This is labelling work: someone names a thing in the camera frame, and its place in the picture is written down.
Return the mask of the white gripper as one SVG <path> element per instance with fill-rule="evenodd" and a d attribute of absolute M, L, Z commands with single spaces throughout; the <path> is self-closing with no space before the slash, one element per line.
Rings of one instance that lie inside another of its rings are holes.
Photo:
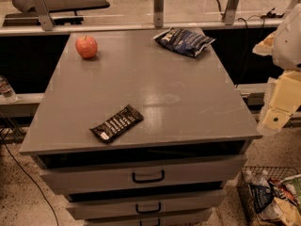
<path fill-rule="evenodd" d="M 275 32 L 257 43 L 252 52 L 265 57 L 274 53 Z M 276 82 L 276 87 L 269 106 L 260 112 L 257 131 L 265 137 L 281 131 L 293 113 L 301 105 L 301 72 L 285 71 Z"/>

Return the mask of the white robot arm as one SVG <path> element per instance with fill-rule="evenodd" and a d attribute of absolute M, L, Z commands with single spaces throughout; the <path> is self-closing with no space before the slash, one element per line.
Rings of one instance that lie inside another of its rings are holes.
<path fill-rule="evenodd" d="M 283 70 L 278 79 L 269 78 L 264 93 L 258 132 L 278 133 L 301 106 L 301 4 L 297 4 L 277 30 L 256 44 L 252 52 L 271 56 Z"/>

